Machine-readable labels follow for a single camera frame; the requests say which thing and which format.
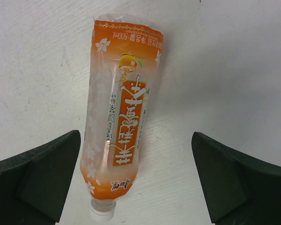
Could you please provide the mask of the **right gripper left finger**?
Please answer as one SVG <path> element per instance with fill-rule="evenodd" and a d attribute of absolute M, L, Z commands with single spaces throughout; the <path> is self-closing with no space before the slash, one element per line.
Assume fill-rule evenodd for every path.
<path fill-rule="evenodd" d="M 0 225 L 58 223 L 80 145 L 79 130 L 72 130 L 0 161 Z"/>

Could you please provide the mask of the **orange label clear bottle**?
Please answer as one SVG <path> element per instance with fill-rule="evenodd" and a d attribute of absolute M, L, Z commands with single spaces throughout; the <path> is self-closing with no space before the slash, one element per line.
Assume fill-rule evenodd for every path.
<path fill-rule="evenodd" d="M 163 33 L 132 15 L 94 20 L 80 171 L 91 195 L 91 217 L 107 222 L 132 187 L 149 94 L 158 74 Z"/>

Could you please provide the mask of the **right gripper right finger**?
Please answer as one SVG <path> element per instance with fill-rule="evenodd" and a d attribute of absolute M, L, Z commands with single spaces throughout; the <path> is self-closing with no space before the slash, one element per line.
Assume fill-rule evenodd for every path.
<path fill-rule="evenodd" d="M 192 152 L 214 225 L 281 225 L 281 166 L 195 132 Z"/>

